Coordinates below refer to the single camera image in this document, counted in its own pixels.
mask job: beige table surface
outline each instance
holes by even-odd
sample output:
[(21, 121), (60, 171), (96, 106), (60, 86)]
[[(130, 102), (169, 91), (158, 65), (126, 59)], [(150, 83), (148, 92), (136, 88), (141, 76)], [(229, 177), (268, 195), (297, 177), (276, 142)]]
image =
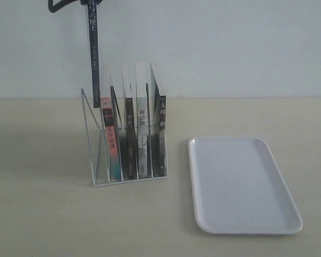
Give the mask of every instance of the beige table surface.
[[(168, 100), (169, 178), (91, 187), (80, 100), (0, 100), (0, 256), (321, 256), (321, 98)], [(293, 236), (196, 225), (187, 142), (263, 138), (303, 218)]]

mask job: acrylic divider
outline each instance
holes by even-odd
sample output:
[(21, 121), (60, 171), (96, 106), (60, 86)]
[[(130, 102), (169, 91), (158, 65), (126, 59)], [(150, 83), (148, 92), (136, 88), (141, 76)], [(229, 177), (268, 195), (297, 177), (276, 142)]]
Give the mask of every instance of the acrylic divider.
[[(151, 177), (149, 178), (139, 178), (139, 172), (137, 172), (137, 179), (129, 179), (129, 180), (124, 180), (123, 176), (123, 170), (121, 169), (121, 181), (117, 182), (112, 182), (110, 178), (110, 171), (109, 171), (109, 166), (110, 166), (110, 160), (107, 158), (106, 152), (104, 153), (104, 157), (102, 156), (102, 150), (107, 151), (106, 149), (106, 137), (104, 135), (105, 133), (105, 127), (104, 127), (104, 122), (103, 122), (103, 116), (102, 116), (102, 109), (97, 108), (97, 116), (100, 117), (101, 122), (99, 123), (97, 121), (97, 117), (95, 116), (93, 109), (91, 105), (89, 104), (89, 101), (86, 97), (86, 93), (81, 89), (81, 98), (82, 98), (82, 108), (83, 108), (83, 115), (84, 115), (84, 120), (85, 120), (85, 127), (86, 127), (86, 136), (87, 136), (87, 143), (88, 143), (88, 153), (89, 153), (89, 164), (90, 164), (90, 169), (91, 169), (91, 177), (93, 180), (93, 186), (94, 187), (99, 187), (99, 186), (108, 186), (108, 185), (117, 185), (117, 184), (126, 184), (126, 183), (132, 183), (132, 182), (141, 182), (141, 181), (148, 181), (148, 180), (154, 180), (154, 179), (162, 179), (162, 178), (167, 178), (168, 177), (168, 172), (167, 172), (167, 149), (166, 149), (166, 136), (165, 136), (165, 168), (164, 168), (164, 176), (161, 177), (155, 177), (154, 176), (154, 167), (152, 166), (152, 157), (151, 157)], [(97, 134), (98, 134), (98, 139), (97, 143), (95, 146), (93, 146), (93, 143), (90, 141), (90, 135), (89, 135), (89, 127), (88, 127), (88, 119), (92, 119), (95, 123), (95, 129), (97, 129)], [(99, 183), (97, 181), (98, 174), (100, 172), (106, 173), (107, 175), (107, 180), (104, 183)]]

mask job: tray rim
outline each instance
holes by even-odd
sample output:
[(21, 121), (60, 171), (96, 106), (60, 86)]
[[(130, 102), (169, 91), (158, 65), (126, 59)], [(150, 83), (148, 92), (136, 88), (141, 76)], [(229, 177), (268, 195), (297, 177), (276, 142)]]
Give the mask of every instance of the tray rim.
[[(264, 144), (266, 146), (266, 149), (267, 149), (267, 152), (274, 164), (274, 167), (276, 168), (276, 172), (280, 178), (280, 182), (283, 184), (284, 186), (284, 189), (285, 189), (285, 192), (287, 194), (287, 197), (290, 201), (290, 204), (292, 205), (297, 217), (298, 217), (298, 222), (299, 222), (299, 225), (294, 228), (294, 229), (288, 229), (288, 230), (279, 230), (279, 231), (264, 231), (264, 232), (259, 232), (259, 231), (249, 231), (249, 230), (244, 230), (244, 231), (236, 231), (236, 230), (221, 230), (221, 231), (215, 231), (215, 230), (212, 230), (210, 229), (209, 227), (207, 227), (204, 222), (202, 222), (198, 216), (198, 211), (197, 211), (197, 203), (196, 203), (196, 188), (194, 186), (194, 183), (193, 183), (193, 146), (195, 144), (195, 140), (198, 140), (198, 139), (230, 139), (230, 140), (236, 140), (236, 139), (240, 139), (240, 140), (258, 140), (260, 141), (262, 144)], [(274, 156), (272, 154), (272, 151), (268, 145), (268, 143), (266, 143), (265, 140), (261, 139), (261, 138), (258, 138), (258, 137), (214, 137), (214, 136), (204, 136), (204, 137), (194, 137), (194, 138), (191, 138), (189, 141), (188, 141), (188, 155), (189, 155), (189, 169), (190, 169), (190, 183), (191, 183), (191, 186), (192, 186), (192, 196), (193, 196), (193, 205), (194, 205), (194, 216), (195, 216), (195, 221), (196, 221), (196, 224), (205, 232), (207, 233), (210, 233), (210, 234), (217, 234), (217, 235), (221, 235), (221, 234), (231, 234), (231, 235), (239, 235), (239, 234), (245, 234), (245, 235), (255, 235), (255, 234), (258, 234), (258, 235), (293, 235), (293, 234), (296, 234), (298, 232), (300, 232), (303, 228), (303, 220), (302, 220), (302, 217), (300, 215), (300, 212), (299, 212), (299, 209), (297, 208), (295, 202), (294, 202), (294, 199), (290, 193), (290, 190), (287, 186), (287, 184), (285, 183), (285, 180), (284, 180), (284, 177), (282, 175), (282, 173), (280, 172), (279, 170), (279, 167), (274, 159)]]

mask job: rectangular tray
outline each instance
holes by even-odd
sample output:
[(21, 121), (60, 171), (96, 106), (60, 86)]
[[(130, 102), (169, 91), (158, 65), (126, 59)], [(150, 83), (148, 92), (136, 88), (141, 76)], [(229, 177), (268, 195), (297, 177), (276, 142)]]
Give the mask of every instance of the rectangular tray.
[(302, 219), (271, 151), (258, 138), (188, 143), (196, 223), (208, 233), (294, 234)]

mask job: clear acrylic book stand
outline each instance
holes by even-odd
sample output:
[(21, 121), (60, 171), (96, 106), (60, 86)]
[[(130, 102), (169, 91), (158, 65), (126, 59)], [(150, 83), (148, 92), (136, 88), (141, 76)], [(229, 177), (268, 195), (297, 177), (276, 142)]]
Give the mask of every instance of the clear acrylic book stand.
[(107, 185), (116, 185), (116, 184), (124, 184), (131, 182), (140, 182), (146, 180), (153, 179), (161, 179), (167, 178), (167, 150), (165, 144), (165, 175), (161, 177), (154, 176), (154, 169), (151, 165), (151, 174), (149, 178), (139, 179), (139, 175), (137, 172), (137, 179), (133, 180), (124, 180), (124, 176), (121, 170), (121, 181), (113, 182), (110, 179), (109, 172), (109, 157), (106, 154), (106, 143), (105, 143), (105, 127), (102, 118), (102, 110), (101, 108), (97, 108), (94, 110), (98, 110), (98, 112), (93, 112), (89, 101), (86, 97), (86, 93), (83, 89), (81, 89), (81, 98), (82, 98), (82, 107), (83, 107), (83, 115), (85, 119), (85, 126), (87, 132), (87, 141), (88, 141), (88, 152), (89, 152), (89, 163), (91, 169), (91, 177), (93, 180), (93, 186), (107, 186)]

